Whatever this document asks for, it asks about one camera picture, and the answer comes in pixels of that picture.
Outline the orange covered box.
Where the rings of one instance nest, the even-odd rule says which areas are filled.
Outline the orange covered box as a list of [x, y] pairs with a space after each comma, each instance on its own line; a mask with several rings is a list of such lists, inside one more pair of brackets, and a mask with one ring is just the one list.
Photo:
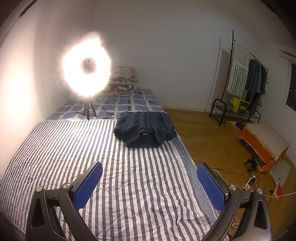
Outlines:
[[290, 144], [272, 127], [262, 123], [246, 123], [238, 136], [260, 157], [260, 172], [268, 172], [278, 160], [283, 160]]

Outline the small black floor device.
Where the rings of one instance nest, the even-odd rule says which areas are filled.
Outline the small black floor device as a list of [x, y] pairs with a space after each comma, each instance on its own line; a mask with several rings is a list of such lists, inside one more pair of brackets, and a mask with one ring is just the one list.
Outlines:
[[258, 162], [254, 157], [248, 159], [246, 162], [243, 163], [246, 172], [255, 172], [257, 171]]

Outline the black clothes rack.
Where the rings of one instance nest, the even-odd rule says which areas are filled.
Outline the black clothes rack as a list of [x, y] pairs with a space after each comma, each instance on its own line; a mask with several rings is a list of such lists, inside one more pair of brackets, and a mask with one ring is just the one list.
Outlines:
[[223, 90], [221, 96], [213, 100], [209, 117], [219, 126], [228, 120], [259, 122], [259, 108], [266, 95], [268, 68], [234, 38], [234, 32], [229, 51]]

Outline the yellow crate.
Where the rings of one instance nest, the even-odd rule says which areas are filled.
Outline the yellow crate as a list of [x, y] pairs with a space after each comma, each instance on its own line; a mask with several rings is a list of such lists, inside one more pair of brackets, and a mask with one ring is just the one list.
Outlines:
[[246, 114], [249, 106], [249, 102], [244, 101], [243, 99], [234, 97], [232, 102], [233, 108], [232, 111], [238, 114]]

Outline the folded floral blankets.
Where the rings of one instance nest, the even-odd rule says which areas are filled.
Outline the folded floral blankets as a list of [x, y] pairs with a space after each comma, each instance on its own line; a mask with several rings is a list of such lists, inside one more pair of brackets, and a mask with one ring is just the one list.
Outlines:
[[112, 95], [131, 94], [136, 89], [139, 78], [135, 68], [126, 66], [113, 66], [107, 92]]

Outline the dark hanging clothes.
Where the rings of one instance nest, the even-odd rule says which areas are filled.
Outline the dark hanging clothes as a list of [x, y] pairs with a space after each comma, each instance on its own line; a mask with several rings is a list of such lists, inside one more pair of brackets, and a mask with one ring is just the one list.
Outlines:
[[249, 69], [245, 90], [245, 101], [249, 102], [248, 112], [255, 115], [261, 96], [265, 94], [267, 69], [256, 59], [249, 61]]

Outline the blue checked bed sheet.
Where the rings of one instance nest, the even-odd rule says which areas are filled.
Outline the blue checked bed sheet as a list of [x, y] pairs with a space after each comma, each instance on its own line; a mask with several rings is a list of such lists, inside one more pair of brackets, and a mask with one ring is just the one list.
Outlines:
[[[47, 121], [84, 121], [77, 117], [76, 111], [82, 106], [76, 98], [67, 102], [57, 112], [52, 114]], [[159, 100], [150, 89], [140, 87], [130, 95], [107, 96], [99, 94], [96, 96], [95, 107], [97, 110], [96, 120], [116, 120], [121, 113], [137, 111], [163, 112], [164, 109]]]

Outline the black tripod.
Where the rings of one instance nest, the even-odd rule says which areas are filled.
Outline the black tripod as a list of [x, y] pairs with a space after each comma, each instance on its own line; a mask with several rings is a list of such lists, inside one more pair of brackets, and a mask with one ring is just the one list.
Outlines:
[[82, 107], [76, 111], [77, 117], [81, 120], [95, 120], [97, 118], [96, 101], [96, 97], [82, 98], [79, 100], [78, 104]]

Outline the white power strip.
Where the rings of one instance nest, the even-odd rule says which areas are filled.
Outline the white power strip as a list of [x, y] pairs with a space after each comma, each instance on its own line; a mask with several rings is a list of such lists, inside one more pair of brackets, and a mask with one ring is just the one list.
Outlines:
[[250, 177], [249, 180], [247, 181], [247, 183], [245, 184], [245, 189], [249, 189], [253, 184], [254, 182], [256, 182], [256, 177], [253, 176], [253, 177]]

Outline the striped blue white quilt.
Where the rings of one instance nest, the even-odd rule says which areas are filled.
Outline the striped blue white quilt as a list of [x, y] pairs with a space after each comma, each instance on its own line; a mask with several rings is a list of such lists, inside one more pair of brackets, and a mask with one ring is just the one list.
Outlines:
[[38, 186], [72, 182], [92, 162], [102, 177], [79, 213], [98, 240], [201, 240], [218, 213], [180, 137], [129, 149], [112, 120], [39, 123], [1, 181], [1, 214], [25, 233]]

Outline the dark window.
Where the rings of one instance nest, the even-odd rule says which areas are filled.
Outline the dark window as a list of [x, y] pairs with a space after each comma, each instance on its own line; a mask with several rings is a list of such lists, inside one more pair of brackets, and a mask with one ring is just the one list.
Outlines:
[[287, 93], [286, 105], [296, 111], [296, 65], [290, 65], [290, 83]]

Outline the teal plaid fleece jacket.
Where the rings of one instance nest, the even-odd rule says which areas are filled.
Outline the teal plaid fleece jacket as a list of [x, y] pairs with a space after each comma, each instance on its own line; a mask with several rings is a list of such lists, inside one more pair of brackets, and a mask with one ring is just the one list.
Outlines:
[[168, 114], [154, 111], [121, 113], [113, 133], [128, 148], [158, 148], [177, 136]]

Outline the striped white hanging towel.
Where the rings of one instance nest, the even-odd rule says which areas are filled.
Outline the striped white hanging towel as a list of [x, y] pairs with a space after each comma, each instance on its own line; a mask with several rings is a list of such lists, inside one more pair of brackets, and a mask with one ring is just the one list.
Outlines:
[[243, 97], [249, 69], [250, 52], [234, 41], [231, 68], [226, 91], [236, 97]]

